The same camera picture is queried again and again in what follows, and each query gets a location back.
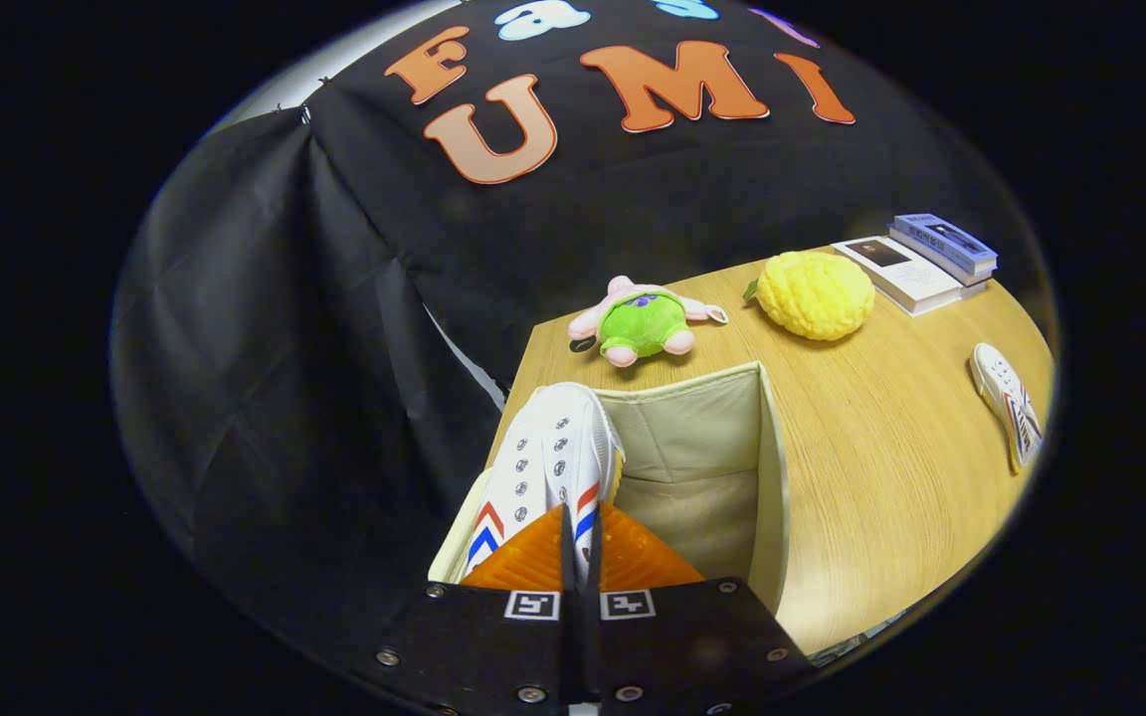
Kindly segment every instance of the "white sneaker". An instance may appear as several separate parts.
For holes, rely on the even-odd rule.
[[[576,583],[586,584],[599,501],[613,502],[622,439],[599,396],[564,381],[535,391],[519,409],[489,471],[464,574],[556,504],[568,504]]]
[[[1042,448],[1042,423],[1037,422],[1037,414],[1033,411],[1029,392],[1023,388],[1014,368],[987,343],[975,345],[968,363],[975,390],[991,411],[997,412],[1006,428],[1006,453],[1011,456],[1011,467],[1015,472],[1022,471]]]

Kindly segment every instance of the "yellow plush ball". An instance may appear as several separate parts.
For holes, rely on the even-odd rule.
[[[873,282],[846,257],[787,251],[768,259],[755,298],[792,335],[838,340],[870,317]]]

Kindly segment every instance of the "plush toy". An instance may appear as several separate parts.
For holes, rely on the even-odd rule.
[[[838,340],[863,325],[873,308],[873,282],[851,259],[787,251],[768,259],[745,291],[792,335]]]
[[[717,305],[683,298],[653,284],[637,284],[627,276],[609,282],[609,294],[594,308],[587,308],[570,323],[570,348],[590,349],[601,339],[599,354],[625,368],[656,353],[682,355],[692,349],[697,337],[688,321],[714,318],[728,322],[728,313]]]

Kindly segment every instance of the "blue book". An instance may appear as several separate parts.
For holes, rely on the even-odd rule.
[[[895,218],[893,227],[939,251],[968,274],[982,274],[997,267],[996,251],[935,214],[903,214]]]

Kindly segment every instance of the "orange letter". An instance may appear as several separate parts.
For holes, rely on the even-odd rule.
[[[838,95],[833,94],[825,78],[819,77],[819,64],[784,53],[777,53],[772,57],[780,60],[784,64],[790,64],[790,69],[795,70],[795,76],[803,80],[803,86],[808,87],[808,92],[813,95],[813,112],[816,113],[816,117],[823,118],[827,123],[841,125],[856,123],[856,115],[838,101]]]
[[[433,37],[432,40],[418,45],[418,49],[413,50],[409,55],[397,60],[392,66],[387,68],[386,72],[383,72],[383,77],[397,76],[403,79],[405,85],[414,89],[413,101],[415,104],[431,100],[437,92],[449,87],[449,82],[468,73],[468,68],[446,68],[445,64],[441,64],[468,56],[468,49],[463,44],[454,41],[454,38],[463,37],[468,32],[470,32],[469,29],[464,26],[447,29],[441,34]]]
[[[675,49],[675,68],[669,69],[634,47],[602,47],[582,55],[582,64],[599,68],[613,82],[627,117],[627,132],[668,127],[675,115],[657,108],[649,92],[678,109],[684,117],[701,117],[701,92],[711,94],[711,113],[723,119],[768,117],[768,105],[754,99],[728,62],[728,47],[713,41],[681,41]]]
[[[503,103],[524,131],[524,144],[508,155],[495,154],[480,136],[471,120],[473,104],[458,104],[432,119],[423,136],[440,141],[460,175],[477,183],[501,183],[532,172],[555,151],[555,124],[533,94],[535,82],[536,77],[519,76],[486,92],[486,100]]]

